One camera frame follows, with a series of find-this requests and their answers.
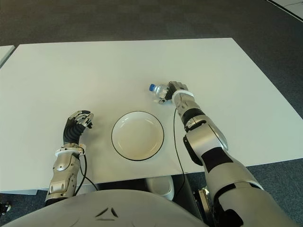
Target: gray carpet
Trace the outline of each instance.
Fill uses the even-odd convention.
[[[0,46],[216,37],[232,37],[303,117],[303,23],[264,0],[0,1]],[[303,225],[302,166],[299,159],[250,170]],[[190,175],[193,188],[205,184],[202,176]],[[0,225],[40,208],[41,194],[5,195],[16,202]]]

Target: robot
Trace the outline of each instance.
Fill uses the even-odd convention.
[[[185,147],[193,160],[205,168],[212,219],[216,227],[295,227],[249,170],[228,154],[226,138],[195,102],[186,85],[171,81],[164,99],[176,106],[185,129]],[[56,152],[53,178],[46,207],[8,223],[16,226],[127,226],[206,227],[177,204],[150,192],[105,190],[75,196],[79,157],[85,146],[79,138],[91,128],[93,114],[77,111],[63,132],[63,146]]]

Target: plastic water bottle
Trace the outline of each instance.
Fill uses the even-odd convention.
[[[160,84],[158,86],[151,84],[150,91],[153,92],[157,98],[165,98],[168,87],[165,84]]]

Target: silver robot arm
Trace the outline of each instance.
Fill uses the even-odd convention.
[[[45,199],[46,206],[74,196],[80,169],[79,156],[85,152],[85,145],[79,144],[79,139],[86,127],[91,128],[93,117],[94,114],[90,111],[79,110],[67,119],[63,146],[55,153],[57,160],[53,165],[53,178]]]
[[[216,226],[297,226],[249,170],[228,154],[226,138],[195,103],[186,85],[169,82],[165,100],[176,105],[192,160],[205,168]]]

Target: bottle cap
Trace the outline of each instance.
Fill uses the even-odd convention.
[[[155,86],[156,86],[156,85],[151,84],[151,85],[150,85],[150,91],[153,91],[153,89],[155,88]]]

